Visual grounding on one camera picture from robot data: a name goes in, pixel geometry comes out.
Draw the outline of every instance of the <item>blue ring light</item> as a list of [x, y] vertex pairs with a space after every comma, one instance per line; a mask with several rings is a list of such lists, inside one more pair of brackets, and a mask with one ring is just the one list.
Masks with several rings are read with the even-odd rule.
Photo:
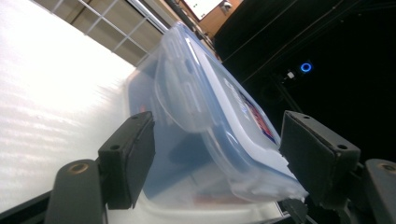
[[303, 63], [303, 64], [300, 66], [300, 69], [301, 69], [301, 71], [304, 72], [304, 73], [310, 72], [310, 71], [312, 70], [312, 64], [310, 64], [310, 63]]

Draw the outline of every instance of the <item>blue light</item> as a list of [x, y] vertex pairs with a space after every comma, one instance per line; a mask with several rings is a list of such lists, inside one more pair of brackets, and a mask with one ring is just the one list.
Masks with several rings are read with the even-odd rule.
[[303, 63], [303, 64], [300, 66], [300, 69], [301, 69], [301, 71], [304, 72], [304, 73], [310, 72], [310, 71], [312, 70], [312, 64], [310, 64], [310, 63]]

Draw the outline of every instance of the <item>clear plastic container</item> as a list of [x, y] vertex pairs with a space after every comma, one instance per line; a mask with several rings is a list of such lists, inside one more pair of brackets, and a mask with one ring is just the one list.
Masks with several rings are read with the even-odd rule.
[[150, 110], [156, 156], [144, 193], [167, 207], [275, 202], [305, 190], [262, 109], [182, 23], [128, 80], [130, 112]]

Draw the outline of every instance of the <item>plastic container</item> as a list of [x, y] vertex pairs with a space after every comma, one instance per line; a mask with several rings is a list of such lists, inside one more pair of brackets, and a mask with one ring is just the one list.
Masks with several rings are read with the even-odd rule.
[[275, 202], [305, 190], [260, 107], [181, 23], [128, 80], [130, 112], [150, 110], [156, 156], [144, 186], [158, 205]]

